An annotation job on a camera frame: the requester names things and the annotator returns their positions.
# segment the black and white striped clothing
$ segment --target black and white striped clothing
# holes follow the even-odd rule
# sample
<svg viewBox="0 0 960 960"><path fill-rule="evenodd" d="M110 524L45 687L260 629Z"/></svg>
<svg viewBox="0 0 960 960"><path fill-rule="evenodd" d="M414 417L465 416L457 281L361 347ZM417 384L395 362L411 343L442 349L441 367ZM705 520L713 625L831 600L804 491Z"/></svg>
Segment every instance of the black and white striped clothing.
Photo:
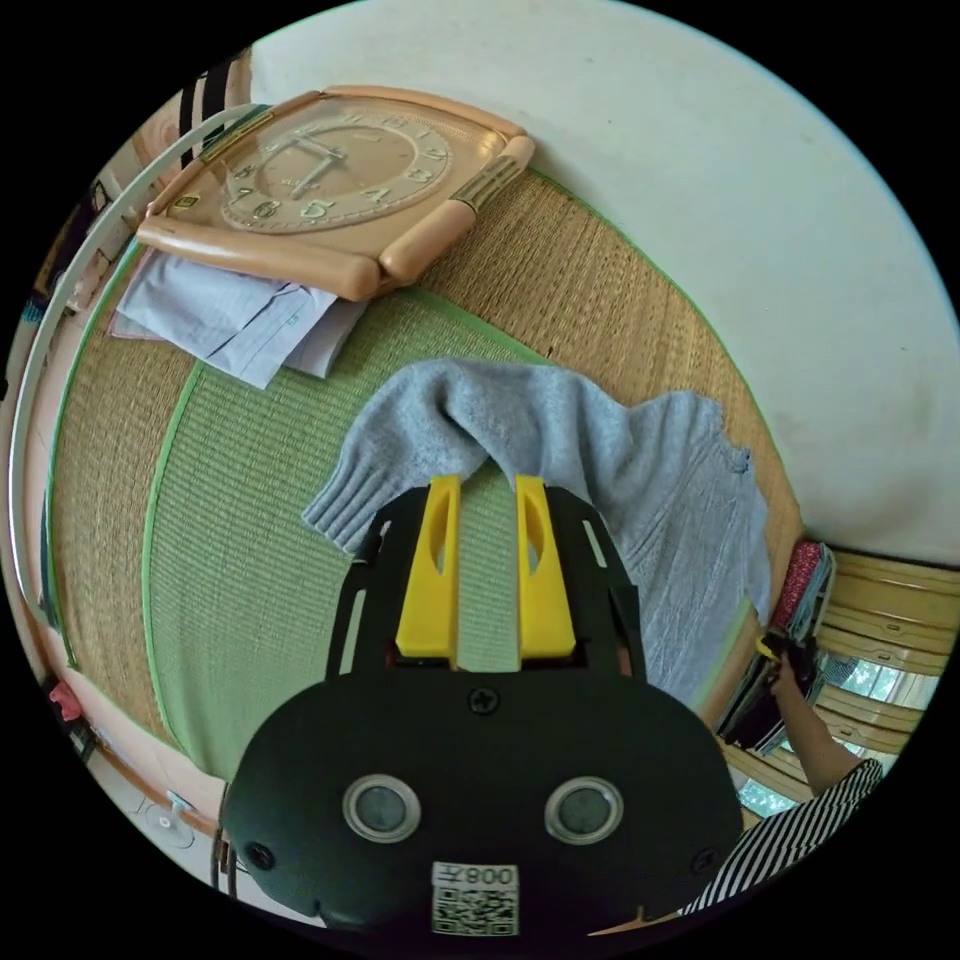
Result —
<svg viewBox="0 0 960 960"><path fill-rule="evenodd" d="M819 797L745 830L710 886L680 914L742 893L802 860L850 819L882 779L880 763L864 760Z"/></svg>

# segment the person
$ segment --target person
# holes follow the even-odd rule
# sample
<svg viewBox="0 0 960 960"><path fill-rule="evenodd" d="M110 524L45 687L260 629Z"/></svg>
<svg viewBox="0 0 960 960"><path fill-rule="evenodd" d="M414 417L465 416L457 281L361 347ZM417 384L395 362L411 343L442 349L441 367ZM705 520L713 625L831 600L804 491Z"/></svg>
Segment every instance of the person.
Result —
<svg viewBox="0 0 960 960"><path fill-rule="evenodd" d="M786 656L771 674L770 690L813 798L745 830L717 876L679 915L736 896L802 860L839 830L883 779L883 766L877 760L863 760L833 739L827 725L804 699ZM677 915L649 923L661 923ZM598 934L647 925L641 915Z"/></svg>

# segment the qr code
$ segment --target qr code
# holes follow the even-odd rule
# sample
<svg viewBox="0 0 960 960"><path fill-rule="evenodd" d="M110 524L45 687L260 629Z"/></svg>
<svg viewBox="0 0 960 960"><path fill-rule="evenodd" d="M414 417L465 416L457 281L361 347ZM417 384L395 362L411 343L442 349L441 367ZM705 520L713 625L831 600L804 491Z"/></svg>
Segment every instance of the qr code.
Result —
<svg viewBox="0 0 960 960"><path fill-rule="evenodd" d="M433 892L434 933L461 937L509 937L517 933L516 890L461 890L436 886Z"/></svg>

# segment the wall clock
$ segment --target wall clock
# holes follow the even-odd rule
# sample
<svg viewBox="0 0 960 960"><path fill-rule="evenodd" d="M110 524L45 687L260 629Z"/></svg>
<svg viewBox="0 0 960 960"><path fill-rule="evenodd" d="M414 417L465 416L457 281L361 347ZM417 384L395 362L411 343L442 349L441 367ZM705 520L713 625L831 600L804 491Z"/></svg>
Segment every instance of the wall clock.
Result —
<svg viewBox="0 0 960 960"><path fill-rule="evenodd" d="M527 166L523 129L412 90L256 107L150 205L151 247L366 300L413 283Z"/></svg>

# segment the white pipe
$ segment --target white pipe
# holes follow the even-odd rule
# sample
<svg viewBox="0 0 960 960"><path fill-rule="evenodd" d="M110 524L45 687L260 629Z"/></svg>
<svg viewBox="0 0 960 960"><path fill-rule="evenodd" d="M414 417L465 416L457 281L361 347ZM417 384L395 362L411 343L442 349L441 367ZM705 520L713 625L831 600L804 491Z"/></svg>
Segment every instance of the white pipe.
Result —
<svg viewBox="0 0 960 960"><path fill-rule="evenodd" d="M27 436L30 429L30 417L33 413L33 404L36 400L37 385L43 371L43 363L50 348L50 342L56 332L57 324L67 306L67 300L83 276L87 264L93 259L104 239L116 228L123 214L131 207L137 209L139 204L148 196L150 186L168 166L177 160L195 144L199 143L217 127L226 126L245 116L253 108L252 104L243 104L239 107L230 107L221 110L198 127L184 134L176 143L167 147L163 153L149 163L133 181L123 190L117 199L110 204L106 213L93 226L90 233L70 261L61 277L43 320L37 328L37 333L30 348L30 356L23 373L23 380L17 394L17 407L13 418L13 436L10 441L9 466L9 523L10 541L13 547L14 567L17 574L17 585L23 599L33 616L41 623L47 618L40 607L39 592L30 582L29 562L27 559L27 532L24 517L24 470L26 467Z"/></svg>

